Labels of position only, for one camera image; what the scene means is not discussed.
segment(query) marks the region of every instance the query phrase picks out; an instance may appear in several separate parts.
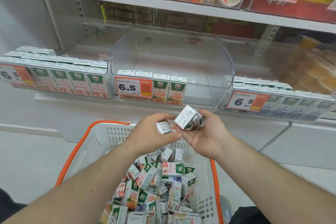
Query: person's left hand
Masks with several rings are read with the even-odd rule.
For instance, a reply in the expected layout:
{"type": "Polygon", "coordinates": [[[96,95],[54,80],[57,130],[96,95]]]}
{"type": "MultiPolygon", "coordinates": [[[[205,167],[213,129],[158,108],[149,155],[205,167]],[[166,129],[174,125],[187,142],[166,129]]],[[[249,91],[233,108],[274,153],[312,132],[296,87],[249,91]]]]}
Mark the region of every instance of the person's left hand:
{"type": "Polygon", "coordinates": [[[156,151],[167,144],[181,139],[182,135],[178,132],[160,134],[156,128],[156,123],[164,120],[174,120],[176,117],[168,113],[156,113],[142,118],[134,127],[125,143],[136,150],[138,156],[156,151]]]}

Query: person's right arm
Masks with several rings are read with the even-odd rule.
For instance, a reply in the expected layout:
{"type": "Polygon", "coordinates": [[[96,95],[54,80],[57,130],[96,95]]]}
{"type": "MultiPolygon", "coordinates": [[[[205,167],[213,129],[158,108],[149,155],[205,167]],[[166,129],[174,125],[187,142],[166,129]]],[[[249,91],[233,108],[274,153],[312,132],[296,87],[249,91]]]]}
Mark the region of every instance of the person's right arm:
{"type": "Polygon", "coordinates": [[[197,153],[214,159],[272,224],[336,223],[336,196],[234,137],[217,115],[200,113],[203,128],[177,131],[197,153]]]}

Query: person's left arm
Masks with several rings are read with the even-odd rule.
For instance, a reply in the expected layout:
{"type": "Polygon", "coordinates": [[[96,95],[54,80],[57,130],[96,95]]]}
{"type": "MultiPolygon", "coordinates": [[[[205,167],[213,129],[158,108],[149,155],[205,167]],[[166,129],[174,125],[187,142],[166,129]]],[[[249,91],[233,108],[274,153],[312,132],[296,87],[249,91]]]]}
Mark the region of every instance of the person's left arm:
{"type": "Polygon", "coordinates": [[[157,113],[140,120],[123,143],[3,224],[95,223],[138,157],[181,138],[177,132],[161,135],[157,131],[158,121],[174,119],[169,114],[157,113]]]}

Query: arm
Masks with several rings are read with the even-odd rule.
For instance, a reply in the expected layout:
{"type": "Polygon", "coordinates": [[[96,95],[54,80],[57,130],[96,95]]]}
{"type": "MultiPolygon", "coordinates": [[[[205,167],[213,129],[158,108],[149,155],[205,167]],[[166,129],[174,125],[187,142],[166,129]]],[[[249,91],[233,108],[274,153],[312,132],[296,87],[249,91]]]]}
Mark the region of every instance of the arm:
{"type": "Polygon", "coordinates": [[[196,152],[214,159],[272,224],[336,222],[336,196],[231,135],[217,115],[201,114],[207,120],[204,128],[177,131],[196,152]]]}
{"type": "Polygon", "coordinates": [[[32,202],[4,224],[95,223],[136,158],[181,138],[180,133],[161,135],[156,129],[158,121],[174,118],[158,113],[142,119],[122,144],[32,202]]]}

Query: hand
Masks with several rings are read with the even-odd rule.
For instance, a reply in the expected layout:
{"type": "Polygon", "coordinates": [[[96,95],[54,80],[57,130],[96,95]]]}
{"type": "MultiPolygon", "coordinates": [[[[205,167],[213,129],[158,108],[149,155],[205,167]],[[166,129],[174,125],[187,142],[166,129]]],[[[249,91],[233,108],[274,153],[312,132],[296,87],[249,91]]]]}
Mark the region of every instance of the hand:
{"type": "Polygon", "coordinates": [[[206,119],[204,127],[200,130],[188,131],[175,124],[176,131],[182,134],[182,137],[195,152],[206,158],[216,160],[222,151],[222,142],[232,135],[217,115],[206,110],[200,110],[199,112],[206,119]]]}
{"type": "Polygon", "coordinates": [[[167,144],[176,142],[182,138],[179,132],[160,134],[156,123],[163,120],[174,120],[176,117],[167,113],[156,113],[141,119],[134,127],[125,142],[136,150],[139,156],[156,151],[167,144]]]}

